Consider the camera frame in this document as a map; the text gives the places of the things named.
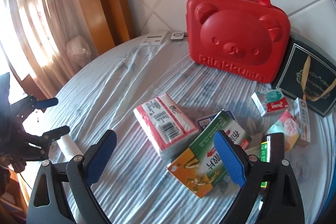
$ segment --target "barcode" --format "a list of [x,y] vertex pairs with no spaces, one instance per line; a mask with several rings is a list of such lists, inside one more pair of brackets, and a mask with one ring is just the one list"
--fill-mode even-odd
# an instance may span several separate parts
[[209,124],[211,122],[210,118],[207,118],[205,120],[199,121],[200,126],[204,126],[205,124]]
[[160,127],[170,141],[179,134],[179,131],[172,122],[165,123]]

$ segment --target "bear face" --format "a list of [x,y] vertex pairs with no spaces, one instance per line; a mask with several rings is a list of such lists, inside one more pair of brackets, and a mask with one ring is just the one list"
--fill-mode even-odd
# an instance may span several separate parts
[[202,24],[201,43],[208,55],[246,65],[262,65],[271,56],[272,44],[281,38],[276,20],[254,17],[244,11],[218,11],[214,5],[202,3],[195,10]]

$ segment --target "small white box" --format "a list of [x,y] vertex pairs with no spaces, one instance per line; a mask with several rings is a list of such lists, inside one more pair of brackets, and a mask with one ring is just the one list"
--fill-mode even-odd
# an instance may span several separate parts
[[293,103],[295,120],[300,127],[301,135],[296,144],[305,147],[310,144],[310,124],[307,103],[300,98],[296,98]]
[[140,43],[140,46],[160,46],[167,35],[167,31],[150,32]]
[[257,91],[252,94],[251,98],[262,117],[289,108],[281,90]]

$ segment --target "screw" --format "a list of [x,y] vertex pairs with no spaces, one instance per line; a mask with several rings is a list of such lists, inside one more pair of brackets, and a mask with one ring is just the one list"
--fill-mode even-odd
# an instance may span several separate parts
[[288,160],[282,160],[281,163],[282,163],[284,166],[288,166],[288,165],[289,165],[289,161],[288,161]]
[[50,163],[50,161],[49,161],[49,160],[44,160],[44,161],[42,162],[42,165],[43,165],[43,166],[48,166],[48,165],[49,165],[49,163]]
[[249,155],[249,161],[256,162],[258,157],[256,155]]
[[82,155],[76,155],[76,156],[73,157],[73,160],[74,160],[75,162],[79,162],[79,161],[82,160],[82,158],[83,158]]

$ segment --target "white roll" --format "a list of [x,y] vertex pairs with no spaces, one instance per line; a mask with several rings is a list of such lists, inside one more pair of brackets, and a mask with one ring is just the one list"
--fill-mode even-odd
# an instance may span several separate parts
[[83,155],[82,151],[78,148],[69,134],[62,136],[57,141],[57,144],[67,161],[70,161],[76,155]]

